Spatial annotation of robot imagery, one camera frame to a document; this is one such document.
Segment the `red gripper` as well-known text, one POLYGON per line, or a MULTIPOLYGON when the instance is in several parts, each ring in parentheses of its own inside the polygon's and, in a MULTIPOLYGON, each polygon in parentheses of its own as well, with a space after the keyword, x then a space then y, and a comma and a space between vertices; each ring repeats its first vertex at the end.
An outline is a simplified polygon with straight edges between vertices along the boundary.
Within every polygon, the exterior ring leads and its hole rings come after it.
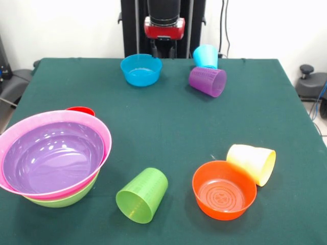
POLYGON ((169 58, 176 58, 176 40, 181 40, 184 36, 185 19, 179 18, 172 26, 158 26, 151 22, 150 17, 144 21, 144 31, 146 36, 151 39, 151 54, 157 57, 157 47, 155 39, 172 40, 172 46, 169 51, 169 58))

